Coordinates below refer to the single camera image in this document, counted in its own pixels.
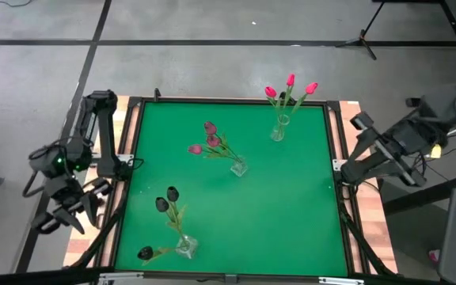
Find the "green mat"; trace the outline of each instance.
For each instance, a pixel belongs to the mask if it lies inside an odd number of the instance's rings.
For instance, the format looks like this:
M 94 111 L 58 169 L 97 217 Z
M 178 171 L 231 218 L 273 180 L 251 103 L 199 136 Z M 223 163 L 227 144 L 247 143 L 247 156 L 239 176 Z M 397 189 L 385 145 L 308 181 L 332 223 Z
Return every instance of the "green mat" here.
M 243 177 L 228 159 L 187 152 L 205 143 L 207 120 L 245 157 Z M 136 155 L 145 164 L 131 180 L 116 269 L 347 276 L 323 110 L 301 108 L 282 142 L 270 139 L 275 121 L 264 105 L 146 103 Z M 154 206 L 170 185 L 199 248 L 193 260 L 168 253 L 144 266 L 143 246 L 179 240 Z

